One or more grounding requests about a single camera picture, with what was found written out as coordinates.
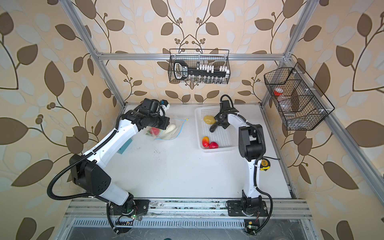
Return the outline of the clear zip top bag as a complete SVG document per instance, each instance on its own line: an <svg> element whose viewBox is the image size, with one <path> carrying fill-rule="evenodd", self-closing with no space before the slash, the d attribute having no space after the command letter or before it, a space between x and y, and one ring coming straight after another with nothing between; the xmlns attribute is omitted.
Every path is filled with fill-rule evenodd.
<svg viewBox="0 0 384 240"><path fill-rule="evenodd" d="M188 120L189 119L171 118L170 123L165 130L152 127L146 130L146 136L150 136L155 140L174 140L181 134L183 127Z"/></svg>

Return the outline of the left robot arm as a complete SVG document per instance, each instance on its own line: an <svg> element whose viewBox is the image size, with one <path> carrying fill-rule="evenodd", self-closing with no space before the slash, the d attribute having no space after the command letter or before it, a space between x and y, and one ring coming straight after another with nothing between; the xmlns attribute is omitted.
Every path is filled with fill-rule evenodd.
<svg viewBox="0 0 384 240"><path fill-rule="evenodd" d="M70 165L51 180L47 187L48 197L57 201L95 197L118 206L124 205L131 194L112 183L112 178L104 169L118 150L139 131L146 127L165 130L170 124L170 118L166 116L169 108L166 100L146 98L133 110L119 115L115 127L101 142L82 156L73 155ZM85 190L84 193L71 196L54 194L55 183L66 172L71 172L73 183Z"/></svg>

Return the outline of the red apple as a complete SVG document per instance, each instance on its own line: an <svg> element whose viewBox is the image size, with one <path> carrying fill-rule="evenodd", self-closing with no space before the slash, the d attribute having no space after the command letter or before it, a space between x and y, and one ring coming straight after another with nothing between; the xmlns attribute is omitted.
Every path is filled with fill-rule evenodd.
<svg viewBox="0 0 384 240"><path fill-rule="evenodd" d="M151 128L151 129L150 129L150 134L151 134L152 136L158 136L158 135L160 134L160 132L161 132L161 130L158 129L158 128Z"/></svg>
<svg viewBox="0 0 384 240"><path fill-rule="evenodd" d="M216 142L210 142L209 149L218 149L219 145Z"/></svg>

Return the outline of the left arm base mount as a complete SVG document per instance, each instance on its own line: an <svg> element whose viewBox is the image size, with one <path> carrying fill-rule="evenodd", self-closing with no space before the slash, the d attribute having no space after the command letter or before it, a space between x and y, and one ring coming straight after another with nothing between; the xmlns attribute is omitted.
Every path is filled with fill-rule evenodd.
<svg viewBox="0 0 384 240"><path fill-rule="evenodd" d="M111 203L109 206L110 214L113 216L145 215L149 210L150 200L132 199L127 200L122 206Z"/></svg>

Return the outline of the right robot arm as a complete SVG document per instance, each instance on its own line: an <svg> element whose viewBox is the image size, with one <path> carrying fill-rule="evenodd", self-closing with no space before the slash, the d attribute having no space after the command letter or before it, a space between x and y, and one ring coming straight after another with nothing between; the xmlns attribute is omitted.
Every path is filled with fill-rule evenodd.
<svg viewBox="0 0 384 240"><path fill-rule="evenodd" d="M270 197L258 187L261 163L267 151L263 127L252 124L239 114L234 102L228 95L220 98L220 110L215 115L216 122L210 127L213 133L217 127L227 129L233 126L238 131L238 149L242 158L247 162L247 180L242 190L241 206L243 212L249 212L251 208L262 207L262 195Z"/></svg>

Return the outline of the white green cucumber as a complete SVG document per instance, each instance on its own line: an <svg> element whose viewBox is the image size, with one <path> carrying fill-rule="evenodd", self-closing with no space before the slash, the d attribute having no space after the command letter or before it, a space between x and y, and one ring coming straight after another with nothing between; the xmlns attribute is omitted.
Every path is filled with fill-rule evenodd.
<svg viewBox="0 0 384 240"><path fill-rule="evenodd" d="M161 131L160 136L162 138L165 138L166 136L171 134L175 129L176 129L176 125L175 124L169 124L165 130Z"/></svg>

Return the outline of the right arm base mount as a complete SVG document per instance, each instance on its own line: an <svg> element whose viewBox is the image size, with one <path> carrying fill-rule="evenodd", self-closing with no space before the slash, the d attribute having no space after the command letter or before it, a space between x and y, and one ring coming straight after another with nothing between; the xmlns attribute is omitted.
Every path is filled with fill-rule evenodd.
<svg viewBox="0 0 384 240"><path fill-rule="evenodd" d="M228 215L230 217L267 217L269 212L266 202L260 199L252 199L250 205L241 200L229 200L226 202Z"/></svg>

